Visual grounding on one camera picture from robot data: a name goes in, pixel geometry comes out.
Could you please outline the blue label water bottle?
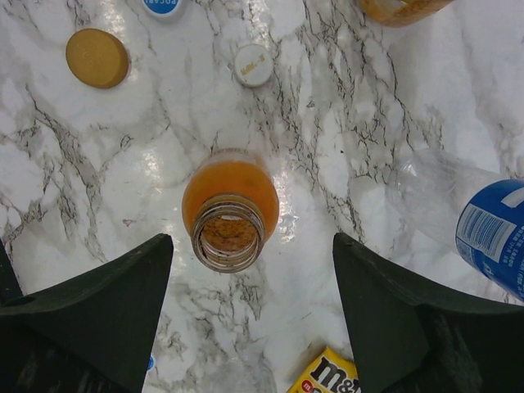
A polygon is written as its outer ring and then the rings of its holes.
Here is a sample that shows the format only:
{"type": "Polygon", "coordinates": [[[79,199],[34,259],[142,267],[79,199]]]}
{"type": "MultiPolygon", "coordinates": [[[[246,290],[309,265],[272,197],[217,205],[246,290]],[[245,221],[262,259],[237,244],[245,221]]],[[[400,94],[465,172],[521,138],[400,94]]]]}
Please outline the blue label water bottle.
{"type": "Polygon", "coordinates": [[[522,179],[428,148],[395,165],[386,198],[418,231],[522,299],[522,179]]]}

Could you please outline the tall orange juice bottle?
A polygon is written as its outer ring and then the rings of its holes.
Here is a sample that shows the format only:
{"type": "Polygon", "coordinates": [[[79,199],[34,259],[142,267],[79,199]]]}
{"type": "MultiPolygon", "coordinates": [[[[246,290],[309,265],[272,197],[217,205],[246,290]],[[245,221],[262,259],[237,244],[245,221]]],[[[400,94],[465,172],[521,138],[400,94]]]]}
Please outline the tall orange juice bottle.
{"type": "Polygon", "coordinates": [[[360,0],[364,13],[387,27],[414,24],[437,13],[453,0],[360,0]]]}

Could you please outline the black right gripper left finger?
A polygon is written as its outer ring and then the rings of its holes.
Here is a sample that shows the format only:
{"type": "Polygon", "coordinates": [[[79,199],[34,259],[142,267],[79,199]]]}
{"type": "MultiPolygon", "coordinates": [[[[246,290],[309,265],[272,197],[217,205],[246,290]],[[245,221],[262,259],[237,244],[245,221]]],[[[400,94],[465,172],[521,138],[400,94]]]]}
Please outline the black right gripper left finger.
{"type": "Polygon", "coordinates": [[[174,246],[157,234],[121,257],[25,295],[1,253],[1,390],[142,390],[174,246]]]}

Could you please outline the blue Pocari Sweat cap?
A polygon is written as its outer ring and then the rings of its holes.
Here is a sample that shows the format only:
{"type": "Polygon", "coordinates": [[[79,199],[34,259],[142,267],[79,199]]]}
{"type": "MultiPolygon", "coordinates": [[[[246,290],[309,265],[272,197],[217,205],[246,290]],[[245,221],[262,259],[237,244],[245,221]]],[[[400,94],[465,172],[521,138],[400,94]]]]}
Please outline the blue Pocari Sweat cap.
{"type": "Polygon", "coordinates": [[[161,22],[177,20],[187,7],[187,0],[142,0],[144,10],[161,22]]]}

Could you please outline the white bottle cap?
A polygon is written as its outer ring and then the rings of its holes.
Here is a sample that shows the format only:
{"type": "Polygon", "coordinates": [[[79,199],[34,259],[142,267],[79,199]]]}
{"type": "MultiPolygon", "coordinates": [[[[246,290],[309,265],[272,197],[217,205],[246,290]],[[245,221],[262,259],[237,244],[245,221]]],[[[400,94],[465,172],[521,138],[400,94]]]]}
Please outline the white bottle cap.
{"type": "Polygon", "coordinates": [[[239,48],[234,57],[233,73],[244,86],[262,86],[273,73],[273,58],[266,47],[255,43],[247,44],[239,48]]]}

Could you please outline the yellow M&M's candy pack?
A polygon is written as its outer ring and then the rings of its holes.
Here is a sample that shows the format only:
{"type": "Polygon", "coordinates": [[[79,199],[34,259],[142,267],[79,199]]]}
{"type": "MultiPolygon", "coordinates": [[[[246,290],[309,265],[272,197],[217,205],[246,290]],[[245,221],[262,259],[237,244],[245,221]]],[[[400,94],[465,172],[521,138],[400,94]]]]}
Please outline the yellow M&M's candy pack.
{"type": "Polygon", "coordinates": [[[330,347],[312,361],[287,393],[359,393],[357,369],[330,347]]]}

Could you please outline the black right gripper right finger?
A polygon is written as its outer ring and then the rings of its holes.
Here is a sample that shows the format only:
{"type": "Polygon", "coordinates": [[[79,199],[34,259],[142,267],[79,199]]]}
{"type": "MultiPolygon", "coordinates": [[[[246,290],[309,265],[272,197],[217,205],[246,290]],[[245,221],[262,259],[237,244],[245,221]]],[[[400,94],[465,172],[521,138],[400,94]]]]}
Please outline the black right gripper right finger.
{"type": "Polygon", "coordinates": [[[521,392],[523,308],[455,291],[345,233],[332,256],[364,392],[521,392]]]}

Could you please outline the small orange juice bottle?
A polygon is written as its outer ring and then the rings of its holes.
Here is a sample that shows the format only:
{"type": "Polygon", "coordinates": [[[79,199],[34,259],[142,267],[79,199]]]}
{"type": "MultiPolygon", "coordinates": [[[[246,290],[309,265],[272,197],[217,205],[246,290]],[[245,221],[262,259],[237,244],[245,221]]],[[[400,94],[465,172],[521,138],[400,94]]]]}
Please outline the small orange juice bottle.
{"type": "Polygon", "coordinates": [[[197,259],[219,273],[237,273],[259,258],[279,217],[279,199],[263,158],[253,151],[215,151],[191,176],[183,223],[197,259]]]}

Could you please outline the orange bottle cap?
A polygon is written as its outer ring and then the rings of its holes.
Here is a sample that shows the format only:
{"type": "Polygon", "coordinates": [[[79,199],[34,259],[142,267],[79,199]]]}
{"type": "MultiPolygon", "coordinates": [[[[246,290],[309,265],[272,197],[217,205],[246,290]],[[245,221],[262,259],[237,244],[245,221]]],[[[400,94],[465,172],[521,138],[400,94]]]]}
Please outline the orange bottle cap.
{"type": "Polygon", "coordinates": [[[75,32],[66,44],[65,58],[72,74],[94,88],[113,88],[129,72],[129,55],[124,45],[101,29],[75,32]]]}

